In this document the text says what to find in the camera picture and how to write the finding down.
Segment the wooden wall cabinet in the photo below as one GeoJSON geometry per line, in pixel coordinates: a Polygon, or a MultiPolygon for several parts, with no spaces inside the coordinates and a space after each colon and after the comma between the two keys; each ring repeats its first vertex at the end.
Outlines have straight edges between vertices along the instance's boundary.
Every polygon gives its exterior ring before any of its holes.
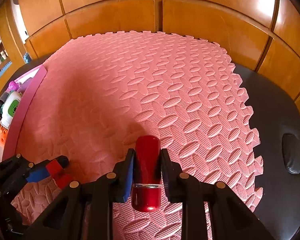
{"type": "Polygon", "coordinates": [[[164,31],[220,44],[235,63],[285,90],[300,112],[300,14],[290,0],[18,0],[41,57],[72,38],[164,31]]]}

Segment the red puzzle piece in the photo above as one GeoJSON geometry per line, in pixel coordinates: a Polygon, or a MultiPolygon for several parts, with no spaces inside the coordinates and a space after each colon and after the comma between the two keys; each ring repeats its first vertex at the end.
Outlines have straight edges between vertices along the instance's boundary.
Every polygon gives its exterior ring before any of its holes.
{"type": "Polygon", "coordinates": [[[50,173],[50,177],[55,181],[56,185],[63,190],[73,181],[71,174],[65,171],[56,160],[46,165],[46,169],[50,173]]]}

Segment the purple oval case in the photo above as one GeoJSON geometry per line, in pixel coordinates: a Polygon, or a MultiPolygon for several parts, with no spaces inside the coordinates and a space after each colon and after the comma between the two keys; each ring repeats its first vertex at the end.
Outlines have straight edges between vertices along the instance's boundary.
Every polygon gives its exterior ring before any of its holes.
{"type": "Polygon", "coordinates": [[[32,82],[32,77],[28,78],[26,81],[24,81],[18,88],[17,92],[19,94],[24,94],[25,91],[27,90],[28,86],[30,85],[30,83],[32,82]]]}

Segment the red cylinder bottle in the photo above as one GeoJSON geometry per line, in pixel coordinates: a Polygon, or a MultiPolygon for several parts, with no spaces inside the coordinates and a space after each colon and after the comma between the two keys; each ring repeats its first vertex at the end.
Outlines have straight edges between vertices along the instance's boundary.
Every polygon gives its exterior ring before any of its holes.
{"type": "Polygon", "coordinates": [[[135,143],[132,207],[153,212],[161,205],[160,140],[153,135],[139,137],[135,143]]]}

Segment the blue foam mat piece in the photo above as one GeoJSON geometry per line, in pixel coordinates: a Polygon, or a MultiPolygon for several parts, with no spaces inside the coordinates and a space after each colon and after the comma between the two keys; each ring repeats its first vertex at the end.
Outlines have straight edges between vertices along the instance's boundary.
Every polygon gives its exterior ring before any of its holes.
{"type": "Polygon", "coordinates": [[[23,59],[24,59],[24,62],[25,62],[26,64],[28,64],[28,63],[30,63],[30,62],[32,61],[32,59],[31,59],[29,53],[25,53],[24,56],[23,56],[23,59]]]}

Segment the green white plug device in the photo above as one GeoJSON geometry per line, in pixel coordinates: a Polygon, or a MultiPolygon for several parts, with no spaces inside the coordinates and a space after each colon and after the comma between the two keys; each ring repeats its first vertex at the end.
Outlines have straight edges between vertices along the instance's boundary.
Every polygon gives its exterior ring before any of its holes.
{"type": "Polygon", "coordinates": [[[2,117],[0,123],[6,129],[9,129],[20,101],[21,101],[21,95],[16,91],[12,91],[10,92],[5,103],[3,104],[1,108],[2,117]]]}

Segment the pink foam puzzle mat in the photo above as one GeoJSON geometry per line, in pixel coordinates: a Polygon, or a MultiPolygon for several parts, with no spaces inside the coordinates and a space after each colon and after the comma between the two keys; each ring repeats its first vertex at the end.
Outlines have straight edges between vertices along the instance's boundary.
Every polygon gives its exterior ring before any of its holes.
{"type": "Polygon", "coordinates": [[[253,109],[226,50],[192,37],[119,32],[69,41],[47,71],[25,115],[16,152],[39,163],[69,158],[80,183],[122,161],[142,135],[154,135],[172,161],[200,181],[225,182],[254,210],[253,109]]]}

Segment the pink white shallow tray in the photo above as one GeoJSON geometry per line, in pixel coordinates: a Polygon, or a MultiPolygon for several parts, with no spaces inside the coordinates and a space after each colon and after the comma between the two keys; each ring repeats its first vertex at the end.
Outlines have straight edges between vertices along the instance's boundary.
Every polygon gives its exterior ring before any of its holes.
{"type": "Polygon", "coordinates": [[[17,142],[20,134],[20,130],[25,119],[27,110],[29,109],[30,103],[42,83],[47,70],[41,64],[38,67],[35,67],[32,70],[29,70],[26,74],[19,77],[17,80],[21,80],[26,76],[32,77],[32,80],[28,82],[25,93],[21,97],[19,105],[15,111],[14,117],[12,118],[10,127],[7,132],[7,140],[5,142],[5,147],[3,148],[2,153],[0,153],[0,162],[6,160],[7,158],[15,154],[17,147],[17,142]]]}

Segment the purple perforated dome toy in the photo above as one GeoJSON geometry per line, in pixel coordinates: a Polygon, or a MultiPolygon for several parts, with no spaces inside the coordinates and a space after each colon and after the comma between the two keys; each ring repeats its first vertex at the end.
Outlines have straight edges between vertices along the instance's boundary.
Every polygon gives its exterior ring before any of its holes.
{"type": "Polygon", "coordinates": [[[17,91],[20,87],[20,83],[18,82],[15,82],[15,81],[11,81],[9,84],[8,84],[8,87],[6,89],[6,92],[13,92],[13,91],[17,91]]]}

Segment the wooden door with shelves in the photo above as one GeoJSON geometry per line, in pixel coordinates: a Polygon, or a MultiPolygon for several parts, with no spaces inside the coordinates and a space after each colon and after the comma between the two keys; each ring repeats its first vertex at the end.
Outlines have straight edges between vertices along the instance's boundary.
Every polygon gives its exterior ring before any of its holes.
{"type": "Polygon", "coordinates": [[[0,6],[0,94],[13,74],[25,64],[25,54],[11,1],[5,0],[0,6]]]}

